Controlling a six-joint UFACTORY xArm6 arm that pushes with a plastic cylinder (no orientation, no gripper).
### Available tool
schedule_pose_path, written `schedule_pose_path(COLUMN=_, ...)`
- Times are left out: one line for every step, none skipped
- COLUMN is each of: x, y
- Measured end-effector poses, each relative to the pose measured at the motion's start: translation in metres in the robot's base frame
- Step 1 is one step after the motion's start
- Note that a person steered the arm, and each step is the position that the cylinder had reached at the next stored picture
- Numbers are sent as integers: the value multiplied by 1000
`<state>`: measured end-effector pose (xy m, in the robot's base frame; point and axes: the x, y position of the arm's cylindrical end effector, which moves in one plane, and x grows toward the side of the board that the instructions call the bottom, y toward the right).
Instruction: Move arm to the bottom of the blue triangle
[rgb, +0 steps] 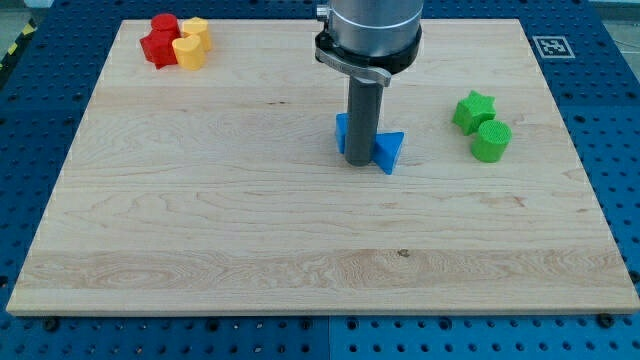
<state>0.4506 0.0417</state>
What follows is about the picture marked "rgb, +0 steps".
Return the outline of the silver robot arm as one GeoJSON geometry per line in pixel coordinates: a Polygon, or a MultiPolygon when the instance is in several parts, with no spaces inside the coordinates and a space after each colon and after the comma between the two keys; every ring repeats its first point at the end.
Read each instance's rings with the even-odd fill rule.
{"type": "Polygon", "coordinates": [[[390,85],[416,59],[422,0],[328,0],[317,6],[323,24],[315,57],[365,83],[390,85]]]}

